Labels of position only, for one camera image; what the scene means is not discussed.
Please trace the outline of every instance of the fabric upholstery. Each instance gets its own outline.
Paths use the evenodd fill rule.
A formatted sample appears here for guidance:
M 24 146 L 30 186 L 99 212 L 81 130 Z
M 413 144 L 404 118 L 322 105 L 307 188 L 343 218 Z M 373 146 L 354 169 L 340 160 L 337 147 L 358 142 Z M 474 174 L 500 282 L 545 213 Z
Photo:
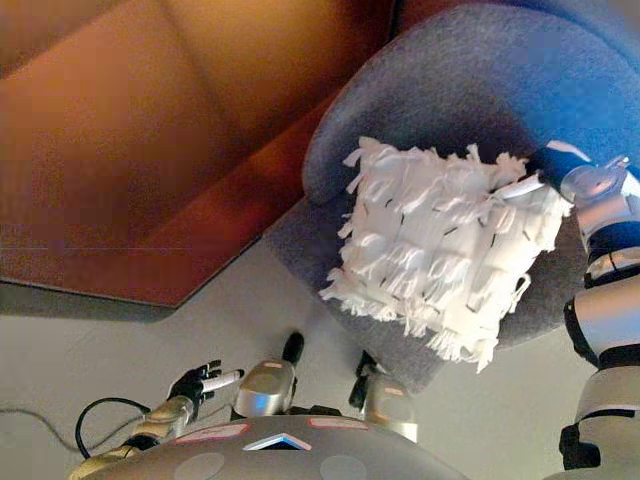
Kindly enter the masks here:
M 340 264 L 336 232 L 355 173 L 341 161 L 360 135 L 398 148 L 435 146 L 483 157 L 531 153 L 557 138 L 596 161 L 640 152 L 640 78 L 627 59 L 581 26 L 556 15 L 504 5 L 464 5 L 411 29 L 374 56 L 334 102 L 311 142 L 307 198 L 266 238 L 314 295 Z M 498 348 L 517 345 L 563 322 L 563 305 L 582 285 L 586 256 L 577 226 L 565 222 L 557 250 L 533 266 L 533 284 L 503 320 Z M 327 308 L 356 341 L 414 392 L 443 365 L 429 336 Z

